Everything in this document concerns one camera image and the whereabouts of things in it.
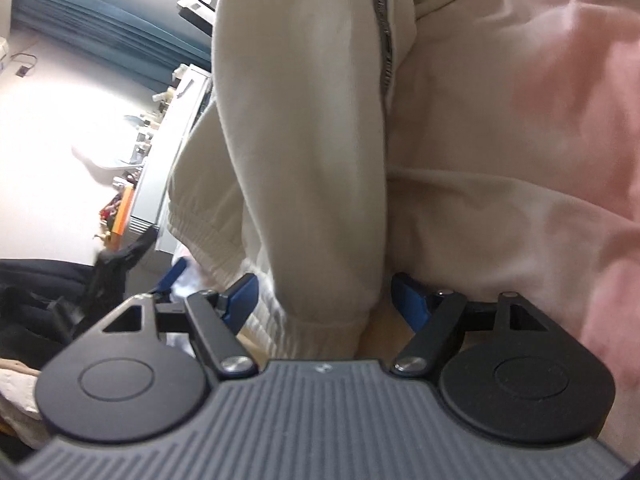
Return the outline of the cream zip-up sweatshirt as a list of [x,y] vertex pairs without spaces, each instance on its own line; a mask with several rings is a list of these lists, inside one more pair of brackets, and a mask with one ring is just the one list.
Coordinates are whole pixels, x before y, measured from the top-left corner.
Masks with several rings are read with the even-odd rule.
[[168,226],[211,280],[258,276],[276,359],[353,356],[378,303],[386,118],[416,22],[454,0],[217,0],[213,96]]

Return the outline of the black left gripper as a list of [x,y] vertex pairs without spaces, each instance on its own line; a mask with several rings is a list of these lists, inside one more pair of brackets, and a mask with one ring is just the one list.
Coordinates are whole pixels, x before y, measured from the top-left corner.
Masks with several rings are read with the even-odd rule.
[[54,330],[63,342],[70,344],[126,299],[129,274],[155,247],[157,237],[157,227],[150,226],[126,247],[103,249],[79,298],[61,294],[50,302]]

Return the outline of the pastel pink blue duvet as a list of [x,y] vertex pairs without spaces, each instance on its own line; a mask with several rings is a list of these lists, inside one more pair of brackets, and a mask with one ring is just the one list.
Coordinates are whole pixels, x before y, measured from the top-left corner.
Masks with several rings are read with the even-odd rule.
[[514,290],[611,370],[639,457],[639,0],[454,0],[418,23],[388,135],[390,272]]

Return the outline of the white desk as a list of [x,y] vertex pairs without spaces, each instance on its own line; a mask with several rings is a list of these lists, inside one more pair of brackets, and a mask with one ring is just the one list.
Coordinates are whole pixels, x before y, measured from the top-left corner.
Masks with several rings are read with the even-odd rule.
[[105,247],[119,248],[146,229],[157,229],[154,250],[172,255],[177,241],[168,231],[168,185],[175,163],[192,128],[208,103],[212,76],[196,65],[174,71],[174,85],[153,96],[154,118],[142,116],[134,160],[114,177],[116,195],[100,211],[99,239]]

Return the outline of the teal curtain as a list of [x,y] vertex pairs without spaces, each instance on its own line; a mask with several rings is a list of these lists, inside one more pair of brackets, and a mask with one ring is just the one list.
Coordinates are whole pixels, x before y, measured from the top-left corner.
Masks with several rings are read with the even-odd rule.
[[13,0],[12,18],[159,89],[181,64],[212,64],[209,34],[180,16],[180,1]]

